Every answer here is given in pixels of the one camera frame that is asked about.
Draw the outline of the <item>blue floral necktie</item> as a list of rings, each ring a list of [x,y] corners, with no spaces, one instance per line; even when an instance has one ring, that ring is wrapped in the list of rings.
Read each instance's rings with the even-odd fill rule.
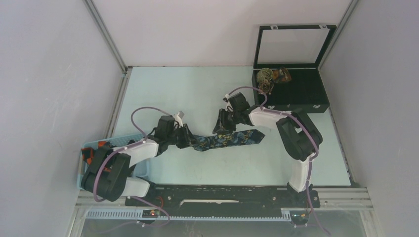
[[[212,149],[259,144],[264,137],[265,134],[257,129],[213,136],[195,135],[196,143],[192,147],[195,151],[205,152]]]

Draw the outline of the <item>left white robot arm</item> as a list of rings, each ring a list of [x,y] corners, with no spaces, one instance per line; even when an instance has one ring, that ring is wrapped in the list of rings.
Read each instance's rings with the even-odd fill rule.
[[[81,179],[81,188],[95,193],[97,201],[137,196],[143,205],[152,205],[156,199],[152,183],[132,177],[131,168],[161,155],[169,146],[184,149],[196,144],[197,139],[181,117],[161,116],[154,133],[146,139],[121,147],[104,145],[98,148]]]

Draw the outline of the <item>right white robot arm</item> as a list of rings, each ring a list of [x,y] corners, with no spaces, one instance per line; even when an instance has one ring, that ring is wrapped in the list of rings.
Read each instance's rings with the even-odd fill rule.
[[[242,93],[226,94],[226,103],[220,109],[213,129],[215,134],[236,131],[238,124],[262,126],[278,130],[286,152],[293,158],[292,174],[288,185],[292,188],[287,193],[288,202],[301,206],[307,200],[306,189],[310,185],[312,161],[319,153],[323,137],[307,113],[278,111],[263,105],[250,106]]]

